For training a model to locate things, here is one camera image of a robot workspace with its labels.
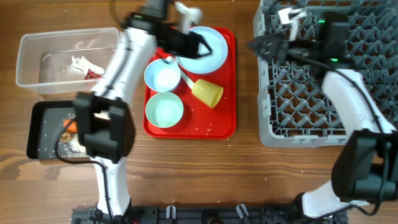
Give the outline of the brown shiitake mushroom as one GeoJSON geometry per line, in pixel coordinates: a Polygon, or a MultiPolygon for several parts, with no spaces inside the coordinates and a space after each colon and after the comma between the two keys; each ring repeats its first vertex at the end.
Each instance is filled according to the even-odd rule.
{"type": "Polygon", "coordinates": [[[68,143],[73,140],[74,134],[65,132],[60,136],[60,141],[63,143],[68,143]]]}

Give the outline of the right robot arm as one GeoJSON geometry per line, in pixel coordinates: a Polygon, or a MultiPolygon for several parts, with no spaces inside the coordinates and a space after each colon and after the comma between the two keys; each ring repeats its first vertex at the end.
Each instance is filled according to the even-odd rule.
{"type": "Polygon", "coordinates": [[[279,11],[289,35],[260,35],[249,49],[267,62],[293,61],[310,66],[310,75],[331,100],[348,135],[335,162],[331,179],[321,187],[296,196],[291,218],[317,222],[367,204],[397,199],[397,129],[383,116],[368,92],[363,76],[344,57],[349,20],[345,14],[327,11],[315,42],[297,40],[303,9],[279,11]]]}

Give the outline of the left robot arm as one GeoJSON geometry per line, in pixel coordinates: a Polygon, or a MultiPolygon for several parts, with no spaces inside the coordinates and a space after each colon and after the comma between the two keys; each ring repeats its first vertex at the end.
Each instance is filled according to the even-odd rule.
{"type": "Polygon", "coordinates": [[[99,200],[89,219],[101,223],[127,223],[131,197],[126,183],[126,158],[134,144],[135,127],[129,110],[133,93],[148,61],[161,48],[185,58],[201,57],[206,41],[191,32],[203,16],[197,7],[178,1],[146,1],[124,20],[109,11],[123,32],[103,78],[73,102],[78,141],[96,170],[99,200]]]}

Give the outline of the white plastic spoon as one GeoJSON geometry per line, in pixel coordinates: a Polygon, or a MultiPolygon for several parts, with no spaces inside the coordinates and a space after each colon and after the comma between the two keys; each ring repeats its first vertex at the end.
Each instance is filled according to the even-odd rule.
{"type": "Polygon", "coordinates": [[[180,69],[180,75],[187,84],[187,86],[192,90],[194,86],[194,82],[188,77],[188,75],[179,67],[179,64],[177,62],[177,59],[173,56],[168,56],[166,58],[166,62],[170,62],[172,64],[176,64],[177,67],[180,69]]]}

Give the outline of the light blue plate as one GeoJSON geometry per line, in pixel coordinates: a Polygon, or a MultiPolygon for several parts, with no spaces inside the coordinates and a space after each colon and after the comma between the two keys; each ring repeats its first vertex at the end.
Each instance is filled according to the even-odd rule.
{"type": "Polygon", "coordinates": [[[211,47],[212,53],[198,59],[176,57],[179,65],[188,72],[200,75],[219,69],[228,56],[228,45],[225,38],[217,30],[205,26],[192,27],[189,31],[200,34],[211,47]]]}

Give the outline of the yellow plastic cup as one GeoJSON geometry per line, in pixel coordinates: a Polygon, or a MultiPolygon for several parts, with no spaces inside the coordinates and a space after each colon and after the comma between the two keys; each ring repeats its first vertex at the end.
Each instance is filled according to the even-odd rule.
{"type": "Polygon", "coordinates": [[[220,101],[224,88],[203,79],[198,79],[192,86],[192,95],[210,108],[220,101]]]}

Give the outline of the green bowl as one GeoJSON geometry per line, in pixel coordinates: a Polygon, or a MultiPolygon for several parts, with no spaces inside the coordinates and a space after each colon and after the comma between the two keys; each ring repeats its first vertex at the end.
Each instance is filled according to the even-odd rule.
{"type": "Polygon", "coordinates": [[[146,118],[158,128],[171,128],[182,118],[182,100],[171,92],[157,93],[146,103],[146,118]]]}

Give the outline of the light blue bowl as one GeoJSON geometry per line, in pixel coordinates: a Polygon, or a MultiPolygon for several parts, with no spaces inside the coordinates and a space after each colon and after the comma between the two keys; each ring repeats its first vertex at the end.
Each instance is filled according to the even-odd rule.
{"type": "Polygon", "coordinates": [[[144,72],[147,87],[158,93],[174,91],[180,79],[180,68],[173,60],[154,60],[148,64],[144,72]]]}

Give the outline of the red foil wrapper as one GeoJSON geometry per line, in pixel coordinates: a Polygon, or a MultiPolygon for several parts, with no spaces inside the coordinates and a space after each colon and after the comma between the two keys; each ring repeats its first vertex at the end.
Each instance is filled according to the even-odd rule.
{"type": "Polygon", "coordinates": [[[88,70],[84,80],[96,80],[102,78],[102,74],[96,73],[92,70],[88,70]]]}

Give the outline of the orange carrot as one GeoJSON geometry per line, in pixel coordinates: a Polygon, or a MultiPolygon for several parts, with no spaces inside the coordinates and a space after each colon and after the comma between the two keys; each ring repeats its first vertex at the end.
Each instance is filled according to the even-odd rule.
{"type": "Polygon", "coordinates": [[[66,132],[68,132],[68,133],[77,133],[78,132],[77,123],[73,119],[66,119],[63,122],[63,127],[66,128],[66,132]]]}

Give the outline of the white tissue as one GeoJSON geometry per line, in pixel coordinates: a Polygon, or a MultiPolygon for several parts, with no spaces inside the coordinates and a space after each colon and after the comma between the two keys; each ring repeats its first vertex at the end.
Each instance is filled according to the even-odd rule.
{"type": "Polygon", "coordinates": [[[94,65],[85,57],[72,57],[72,67],[81,70],[84,74],[87,74],[89,71],[98,75],[103,75],[105,73],[105,70],[102,67],[94,65]]]}

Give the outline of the white rice pile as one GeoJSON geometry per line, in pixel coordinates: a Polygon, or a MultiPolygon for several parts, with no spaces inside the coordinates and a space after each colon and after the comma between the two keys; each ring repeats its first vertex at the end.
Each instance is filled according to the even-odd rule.
{"type": "MultiPolygon", "coordinates": [[[[64,129],[63,122],[76,116],[72,108],[49,108],[44,110],[41,122],[37,154],[39,159],[56,159],[54,143],[64,129]]],[[[77,133],[68,143],[58,142],[58,153],[66,158],[86,157],[85,146],[80,145],[77,133]]]]}

